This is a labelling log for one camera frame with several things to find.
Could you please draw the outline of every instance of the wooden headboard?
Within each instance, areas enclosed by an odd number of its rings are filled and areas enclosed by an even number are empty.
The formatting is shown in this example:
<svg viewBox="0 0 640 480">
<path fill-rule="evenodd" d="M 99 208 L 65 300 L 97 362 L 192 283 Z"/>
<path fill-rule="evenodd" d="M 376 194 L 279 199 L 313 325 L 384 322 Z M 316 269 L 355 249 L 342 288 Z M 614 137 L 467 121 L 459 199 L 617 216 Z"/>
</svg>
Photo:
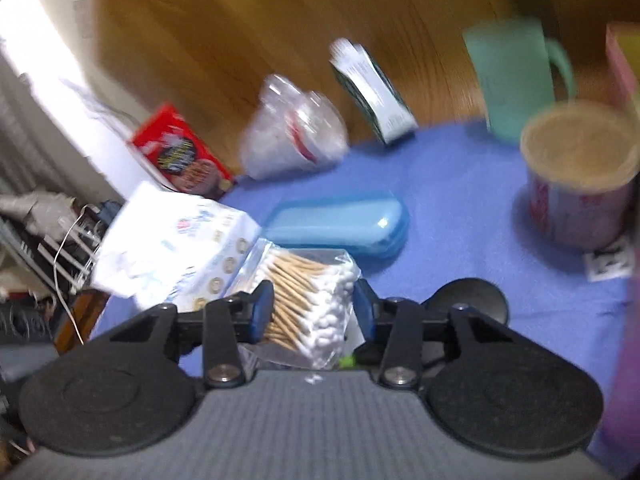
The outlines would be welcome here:
<svg viewBox="0 0 640 480">
<path fill-rule="evenodd" d="M 100 62 L 148 106 L 174 101 L 232 165 L 270 73 L 326 94 L 353 140 L 370 136 L 330 69 L 338 37 L 363 44 L 427 125 L 484 112 L 466 27 L 540 17 L 569 51 L 581 95 L 606 100 L 605 25 L 640 22 L 640 0 L 95 0 L 94 9 Z"/>
</svg>

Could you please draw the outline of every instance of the paper cup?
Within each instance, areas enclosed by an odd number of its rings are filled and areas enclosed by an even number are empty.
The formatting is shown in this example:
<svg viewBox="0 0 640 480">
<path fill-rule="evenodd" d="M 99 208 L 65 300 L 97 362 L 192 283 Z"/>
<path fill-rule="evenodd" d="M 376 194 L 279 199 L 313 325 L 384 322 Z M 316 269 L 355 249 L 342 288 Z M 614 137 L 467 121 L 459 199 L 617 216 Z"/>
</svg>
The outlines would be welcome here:
<svg viewBox="0 0 640 480">
<path fill-rule="evenodd" d="M 593 251 L 624 228 L 638 172 L 639 133 L 612 108 L 556 105 L 527 123 L 520 151 L 529 167 L 529 208 L 559 244 Z"/>
</svg>

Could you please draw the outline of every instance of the red packet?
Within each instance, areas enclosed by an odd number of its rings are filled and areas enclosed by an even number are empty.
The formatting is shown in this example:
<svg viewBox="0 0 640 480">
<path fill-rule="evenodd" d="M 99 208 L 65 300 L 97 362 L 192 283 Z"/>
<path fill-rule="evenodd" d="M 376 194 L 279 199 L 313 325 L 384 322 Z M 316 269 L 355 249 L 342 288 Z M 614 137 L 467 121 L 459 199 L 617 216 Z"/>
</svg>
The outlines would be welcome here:
<svg viewBox="0 0 640 480">
<path fill-rule="evenodd" d="M 131 142 L 178 191 L 218 200 L 233 176 L 191 131 L 171 104 L 164 104 Z"/>
</svg>

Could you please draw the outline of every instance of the green cup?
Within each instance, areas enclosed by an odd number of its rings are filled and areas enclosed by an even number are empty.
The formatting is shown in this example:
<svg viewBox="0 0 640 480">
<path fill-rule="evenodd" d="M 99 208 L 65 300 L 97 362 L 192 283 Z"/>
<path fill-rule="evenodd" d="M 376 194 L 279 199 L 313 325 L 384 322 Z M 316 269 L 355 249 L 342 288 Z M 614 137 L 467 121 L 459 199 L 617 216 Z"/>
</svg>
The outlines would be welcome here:
<svg viewBox="0 0 640 480">
<path fill-rule="evenodd" d="M 575 97 L 571 61 L 560 43 L 545 38 L 540 20 L 519 18 L 468 28 L 463 37 L 488 113 L 487 126 L 518 145 L 527 121 L 554 104 L 553 63 L 569 99 Z"/>
</svg>

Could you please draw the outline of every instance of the table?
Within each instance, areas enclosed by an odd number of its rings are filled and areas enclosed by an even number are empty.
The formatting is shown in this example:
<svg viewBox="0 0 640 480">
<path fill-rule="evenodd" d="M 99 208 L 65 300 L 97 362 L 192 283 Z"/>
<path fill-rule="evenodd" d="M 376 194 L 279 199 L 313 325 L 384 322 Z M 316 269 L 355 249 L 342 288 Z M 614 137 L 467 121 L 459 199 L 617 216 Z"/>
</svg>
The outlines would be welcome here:
<svg viewBox="0 0 640 480">
<path fill-rule="evenodd" d="M 380 297 L 423 301 L 465 276 L 494 282 L 508 298 L 510 327 L 588 371 L 607 396 L 625 325 L 627 280 L 589 283 L 578 251 L 558 248 L 536 231 L 527 212 L 524 161 L 484 123 L 436 126 L 391 150 L 363 144 L 330 171 L 245 180 L 223 202 L 262 223 L 282 200 L 366 190 L 390 190 L 411 215 L 407 244 L 395 260 L 359 262 Z M 94 334 L 134 313 L 131 301 L 111 298 Z M 180 365 L 199 374 L 200 351 Z M 640 462 L 599 434 L 590 450 L 619 476 Z"/>
</svg>

